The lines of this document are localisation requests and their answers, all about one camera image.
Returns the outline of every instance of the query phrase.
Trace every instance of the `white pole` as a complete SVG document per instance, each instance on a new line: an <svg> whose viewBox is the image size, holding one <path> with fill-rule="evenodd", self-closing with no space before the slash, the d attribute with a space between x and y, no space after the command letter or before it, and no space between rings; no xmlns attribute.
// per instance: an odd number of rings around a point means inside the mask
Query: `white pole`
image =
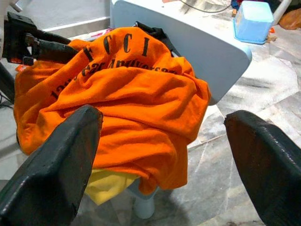
<svg viewBox="0 0 301 226"><path fill-rule="evenodd" d="M292 0L282 0L281 4L278 6L276 11L273 14L274 17L274 24L277 25L279 20L281 19L282 15L287 10L288 6L291 4Z"/></svg>

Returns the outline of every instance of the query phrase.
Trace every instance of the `white wall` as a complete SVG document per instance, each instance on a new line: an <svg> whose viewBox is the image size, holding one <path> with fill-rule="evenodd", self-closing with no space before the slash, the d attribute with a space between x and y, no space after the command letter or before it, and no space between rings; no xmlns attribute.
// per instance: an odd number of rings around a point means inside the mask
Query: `white wall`
<svg viewBox="0 0 301 226"><path fill-rule="evenodd" d="M110 16L109 0L19 0L18 5L39 29Z"/></svg>

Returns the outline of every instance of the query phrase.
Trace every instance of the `gray chair leg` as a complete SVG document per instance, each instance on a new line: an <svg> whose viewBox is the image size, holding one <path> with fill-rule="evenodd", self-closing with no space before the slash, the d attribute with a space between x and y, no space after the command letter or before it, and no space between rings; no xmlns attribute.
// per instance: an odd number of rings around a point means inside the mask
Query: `gray chair leg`
<svg viewBox="0 0 301 226"><path fill-rule="evenodd" d="M144 195L139 191L140 179L137 179L128 191L135 197L134 212L140 219L150 218L155 212L154 196L158 188L150 195Z"/></svg>

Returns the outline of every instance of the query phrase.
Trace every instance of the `yellow cloth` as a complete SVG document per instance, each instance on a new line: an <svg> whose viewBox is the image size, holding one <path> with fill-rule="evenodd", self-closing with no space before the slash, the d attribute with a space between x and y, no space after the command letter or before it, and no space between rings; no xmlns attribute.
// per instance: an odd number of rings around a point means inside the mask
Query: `yellow cloth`
<svg viewBox="0 0 301 226"><path fill-rule="evenodd" d="M137 178L135 174L93 169L85 193L100 205L124 191Z"/></svg>

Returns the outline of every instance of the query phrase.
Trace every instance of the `orange object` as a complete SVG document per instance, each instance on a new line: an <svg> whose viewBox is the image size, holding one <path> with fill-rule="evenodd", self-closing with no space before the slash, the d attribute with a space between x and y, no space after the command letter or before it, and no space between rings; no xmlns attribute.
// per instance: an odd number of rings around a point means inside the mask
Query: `orange object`
<svg viewBox="0 0 301 226"><path fill-rule="evenodd" d="M275 29L273 27L271 27L271 29L269 30L270 33L275 33Z"/></svg>
<svg viewBox="0 0 301 226"><path fill-rule="evenodd" d="M37 61L16 76L14 114L30 154L77 108L103 112L95 169L141 176L140 190L187 182L187 144L196 139L210 92L190 63L140 28L118 28L66 65Z"/></svg>
<svg viewBox="0 0 301 226"><path fill-rule="evenodd" d="M286 30L301 28L301 8L295 9L282 16L279 25Z"/></svg>

